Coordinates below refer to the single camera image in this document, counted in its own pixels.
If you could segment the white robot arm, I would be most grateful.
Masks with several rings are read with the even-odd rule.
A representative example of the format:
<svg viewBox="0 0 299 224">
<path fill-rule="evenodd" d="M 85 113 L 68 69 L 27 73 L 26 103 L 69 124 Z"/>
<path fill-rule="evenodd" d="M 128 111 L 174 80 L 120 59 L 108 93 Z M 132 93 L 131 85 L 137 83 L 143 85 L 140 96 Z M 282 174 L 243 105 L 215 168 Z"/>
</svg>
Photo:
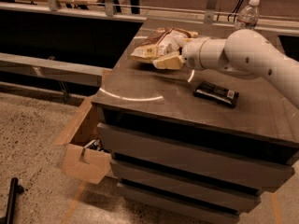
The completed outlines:
<svg viewBox="0 0 299 224">
<path fill-rule="evenodd" d="M 180 53 L 156 59 L 158 69 L 213 69 L 240 78 L 262 77 L 299 107 L 299 62 L 276 49 L 253 30 L 237 30 L 225 39 L 208 36 L 186 42 Z"/>
</svg>

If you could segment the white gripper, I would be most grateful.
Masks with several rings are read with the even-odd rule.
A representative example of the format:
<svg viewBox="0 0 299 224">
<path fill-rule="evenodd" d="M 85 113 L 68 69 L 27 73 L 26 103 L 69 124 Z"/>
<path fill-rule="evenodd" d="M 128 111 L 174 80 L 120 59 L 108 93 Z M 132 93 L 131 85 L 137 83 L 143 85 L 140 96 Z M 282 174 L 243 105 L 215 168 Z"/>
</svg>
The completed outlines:
<svg viewBox="0 0 299 224">
<path fill-rule="evenodd" d="M 182 49 L 182 60 L 180 55 L 171 55 L 158 58 L 153 61 L 153 65 L 157 69 L 179 70 L 185 62 L 186 66 L 192 70 L 204 70 L 201 64 L 201 49 L 209 40 L 209 37 L 189 38 L 182 36 L 175 36 L 175 48 Z"/>
</svg>

